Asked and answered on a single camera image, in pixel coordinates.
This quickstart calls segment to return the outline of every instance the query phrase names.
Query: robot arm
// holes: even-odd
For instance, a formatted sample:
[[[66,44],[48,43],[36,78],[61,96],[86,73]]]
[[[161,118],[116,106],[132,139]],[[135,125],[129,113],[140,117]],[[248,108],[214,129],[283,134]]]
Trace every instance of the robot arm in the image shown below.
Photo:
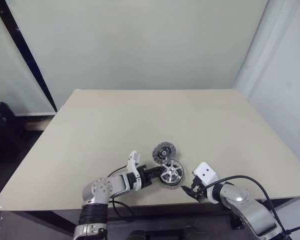
[[[213,204],[221,202],[240,217],[242,223],[251,230],[256,239],[289,239],[268,209],[254,200],[247,189],[237,187],[229,182],[204,189],[205,186],[219,180],[217,174],[205,162],[202,162],[193,171],[193,174],[195,178],[191,188],[182,186],[182,189],[190,197],[200,203],[206,198]]]
[[[161,167],[146,169],[146,166],[137,165],[140,154],[136,151],[130,153],[127,170],[107,178],[100,177],[89,183],[82,192],[83,205],[73,234],[73,240],[106,240],[108,204],[111,198],[119,197],[132,190],[138,191],[150,186],[152,179],[161,174]]]

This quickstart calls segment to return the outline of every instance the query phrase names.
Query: table surface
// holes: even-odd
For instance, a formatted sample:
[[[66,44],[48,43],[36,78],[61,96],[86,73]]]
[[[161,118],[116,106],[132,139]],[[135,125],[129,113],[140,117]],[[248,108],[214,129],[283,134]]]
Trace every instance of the table surface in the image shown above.
[[[300,196],[300,161],[236,90],[75,90],[0,193],[0,210],[79,209],[86,184],[125,165],[131,150],[176,146],[191,172],[207,162],[220,178],[247,175],[273,199]],[[245,179],[256,199],[262,192]],[[158,181],[118,198],[131,206],[192,203]]]

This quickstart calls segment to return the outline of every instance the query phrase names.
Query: black cable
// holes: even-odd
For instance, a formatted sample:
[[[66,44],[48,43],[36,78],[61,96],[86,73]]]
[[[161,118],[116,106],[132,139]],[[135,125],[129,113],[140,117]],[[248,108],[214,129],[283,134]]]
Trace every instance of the black cable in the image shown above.
[[[119,167],[118,169],[114,170],[112,173],[110,173],[110,174],[107,176],[107,178],[109,178],[109,177],[110,177],[112,174],[114,174],[115,172],[118,172],[119,170],[124,169],[126,166],[127,166],[127,165],[124,165],[124,166]]]
[[[235,175],[235,176],[225,177],[225,178],[220,179],[220,180],[218,180],[218,181],[215,181],[215,182],[213,182],[213,183],[211,183],[211,184],[208,184],[207,186],[203,187],[202,190],[204,191],[204,190],[206,190],[206,189],[208,189],[208,188],[211,188],[211,187],[213,187],[213,186],[215,186],[215,185],[217,185],[217,184],[220,184],[220,183],[222,183],[222,182],[225,182],[225,181],[228,181],[228,180],[231,180],[231,179],[248,179],[248,180],[254,182],[254,183],[261,189],[261,191],[263,192],[263,194],[264,194],[266,200],[268,201],[268,203],[269,203],[269,205],[270,205],[270,209],[271,209],[271,211],[273,212],[273,215],[274,215],[276,221],[278,222],[278,224],[279,224],[280,227],[282,228],[282,231],[283,231],[284,233],[286,233],[286,230],[285,230],[283,224],[281,223],[281,221],[280,221],[280,219],[279,219],[279,216],[278,216],[278,214],[277,214],[277,212],[276,212],[276,210],[275,210],[275,207],[274,207],[273,203],[272,203],[271,200],[270,200],[270,197],[269,197],[267,191],[264,189],[264,187],[263,187],[257,180],[253,179],[252,177],[245,176],[245,175]]]
[[[298,231],[298,230],[300,230],[300,226],[295,227],[295,228],[292,228],[292,229],[288,229],[288,230],[286,231],[286,234],[287,234],[287,235],[290,235],[290,234],[292,234],[293,232]]]
[[[132,211],[131,207],[129,207],[127,204],[121,202],[121,201],[115,201],[114,198],[112,198],[112,201],[110,201],[110,203],[112,203],[112,207],[113,207],[113,210],[115,211],[115,213],[119,216],[119,218],[121,218],[122,220],[125,220],[126,222],[133,222],[135,220],[135,214],[134,212]],[[115,204],[119,204],[123,207],[125,207],[129,212],[130,212],[130,217],[126,217],[126,216],[122,216],[119,211],[117,210],[116,208],[116,205]]]
[[[107,178],[111,177],[112,174],[124,169],[127,165],[124,165],[116,170],[114,170],[113,172],[111,172]],[[122,220],[125,220],[126,222],[133,222],[135,220],[135,215],[134,215],[134,212],[132,211],[132,209],[125,203],[121,202],[121,201],[116,201],[115,198],[112,198],[112,201],[110,201],[109,203],[112,203],[112,207],[113,207],[113,210],[115,211],[115,213],[118,215],[119,218],[121,218]],[[115,204],[119,204],[123,207],[125,207],[129,212],[130,212],[130,215],[131,217],[125,217],[125,216],[122,216],[118,209],[116,208],[116,205]]]

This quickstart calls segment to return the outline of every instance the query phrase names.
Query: black frame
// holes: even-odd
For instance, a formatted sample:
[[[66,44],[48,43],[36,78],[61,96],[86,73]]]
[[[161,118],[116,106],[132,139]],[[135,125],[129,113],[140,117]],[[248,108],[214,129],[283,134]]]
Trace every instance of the black frame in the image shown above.
[[[35,80],[39,84],[54,111],[57,112],[56,104],[50,94],[48,86],[5,0],[0,0],[0,18]]]

